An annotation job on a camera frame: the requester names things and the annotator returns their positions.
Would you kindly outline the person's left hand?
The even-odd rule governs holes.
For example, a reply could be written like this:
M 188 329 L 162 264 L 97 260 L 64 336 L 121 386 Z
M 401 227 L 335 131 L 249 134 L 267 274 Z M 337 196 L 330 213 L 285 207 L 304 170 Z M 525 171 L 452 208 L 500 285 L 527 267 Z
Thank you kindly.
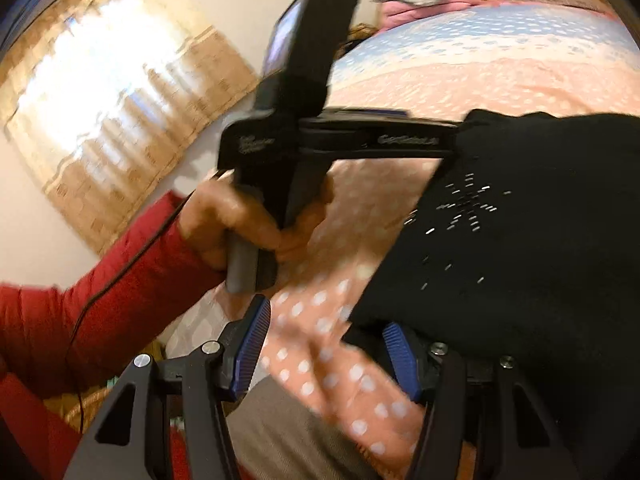
M 327 176 L 294 224 L 281 230 L 259 200 L 234 188 L 230 179 L 207 180 L 186 201 L 177 226 L 186 244 L 219 272 L 227 269 L 232 234 L 273 252 L 279 262 L 291 261 L 303 257 L 333 199 L 334 182 Z

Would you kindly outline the red sleeve forearm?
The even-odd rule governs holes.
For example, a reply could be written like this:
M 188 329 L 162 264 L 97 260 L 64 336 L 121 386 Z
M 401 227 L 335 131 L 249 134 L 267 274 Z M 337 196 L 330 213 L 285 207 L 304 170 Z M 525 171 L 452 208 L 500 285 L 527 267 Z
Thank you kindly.
M 167 193 L 68 289 L 2 286 L 2 478 L 62 478 L 79 436 L 44 400 L 112 378 L 221 283 L 180 235 L 185 204 Z

